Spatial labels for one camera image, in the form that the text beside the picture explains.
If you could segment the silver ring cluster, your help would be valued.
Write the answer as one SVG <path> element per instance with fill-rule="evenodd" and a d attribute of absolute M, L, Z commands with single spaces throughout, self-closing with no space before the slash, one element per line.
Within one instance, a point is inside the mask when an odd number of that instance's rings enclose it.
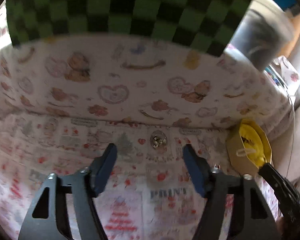
<path fill-rule="evenodd" d="M 167 136 L 164 132 L 157 130 L 151 134 L 150 141 L 154 149 L 162 148 L 167 145 Z"/>

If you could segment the octagonal wooden jewelry box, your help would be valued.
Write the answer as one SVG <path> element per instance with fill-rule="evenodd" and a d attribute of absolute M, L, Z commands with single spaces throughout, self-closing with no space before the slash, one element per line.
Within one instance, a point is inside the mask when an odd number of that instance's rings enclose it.
<path fill-rule="evenodd" d="M 232 167 L 241 175 L 256 176 L 259 169 L 272 162 L 272 149 L 265 132 L 256 122 L 242 119 L 226 139 Z"/>

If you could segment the yellow cloth in box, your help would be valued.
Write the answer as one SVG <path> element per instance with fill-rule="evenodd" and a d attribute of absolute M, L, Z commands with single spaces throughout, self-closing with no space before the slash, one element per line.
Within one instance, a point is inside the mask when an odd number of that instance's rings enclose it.
<path fill-rule="evenodd" d="M 239 128 L 239 135 L 243 142 L 243 148 L 237 150 L 236 155 L 247 157 L 258 168 L 267 163 L 263 142 L 256 130 L 250 125 L 242 124 Z"/>

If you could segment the christmas print cloth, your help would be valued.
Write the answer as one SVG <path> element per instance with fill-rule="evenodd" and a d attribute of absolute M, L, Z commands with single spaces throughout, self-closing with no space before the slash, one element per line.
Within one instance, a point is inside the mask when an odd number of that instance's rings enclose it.
<path fill-rule="evenodd" d="M 154 149 L 154 131 L 167 145 Z M 0 225 L 17 239 L 35 192 L 50 173 L 88 166 L 109 143 L 117 161 L 106 189 L 94 200 L 109 239 L 191 239 L 205 200 L 195 192 L 182 159 L 191 144 L 210 165 L 235 175 L 226 131 L 19 113 L 0 121 Z"/>

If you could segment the teddy bear print cloth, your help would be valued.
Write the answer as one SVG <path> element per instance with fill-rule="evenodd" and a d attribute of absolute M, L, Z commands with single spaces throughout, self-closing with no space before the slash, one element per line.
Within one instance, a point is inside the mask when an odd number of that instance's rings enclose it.
<path fill-rule="evenodd" d="M 177 127 L 256 121 L 270 139 L 292 123 L 287 92 L 229 45 L 213 57 L 120 35 L 11 44 L 0 7 L 0 118 L 15 111 Z"/>

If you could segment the plastic jar with dark contents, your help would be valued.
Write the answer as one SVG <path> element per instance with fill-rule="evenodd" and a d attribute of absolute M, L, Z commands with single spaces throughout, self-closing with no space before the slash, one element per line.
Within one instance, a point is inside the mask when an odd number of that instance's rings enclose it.
<path fill-rule="evenodd" d="M 293 36 L 292 23 L 273 0 L 251 0 L 230 44 L 262 72 Z"/>

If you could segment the green checkered tissue box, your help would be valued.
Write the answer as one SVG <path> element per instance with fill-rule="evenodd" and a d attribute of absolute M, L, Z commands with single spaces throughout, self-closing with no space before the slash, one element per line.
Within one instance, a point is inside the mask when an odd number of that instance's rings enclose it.
<path fill-rule="evenodd" d="M 13 45 L 52 35 L 116 33 L 219 56 L 251 0 L 6 0 Z"/>

